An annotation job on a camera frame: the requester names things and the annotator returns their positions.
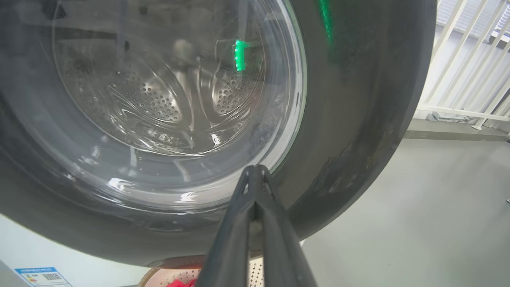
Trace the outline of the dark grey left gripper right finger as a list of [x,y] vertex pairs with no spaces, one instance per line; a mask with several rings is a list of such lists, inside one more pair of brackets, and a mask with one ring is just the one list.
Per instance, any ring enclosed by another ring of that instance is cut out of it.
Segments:
[[273,185],[269,170],[258,165],[257,219],[263,228],[263,267],[266,287],[316,287],[299,238]]

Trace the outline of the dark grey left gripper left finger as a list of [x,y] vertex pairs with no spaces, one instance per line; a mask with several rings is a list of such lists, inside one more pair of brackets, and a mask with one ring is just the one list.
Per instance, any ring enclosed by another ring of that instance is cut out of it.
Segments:
[[242,173],[206,257],[197,287],[246,287],[249,269],[249,230],[255,218],[257,167]]

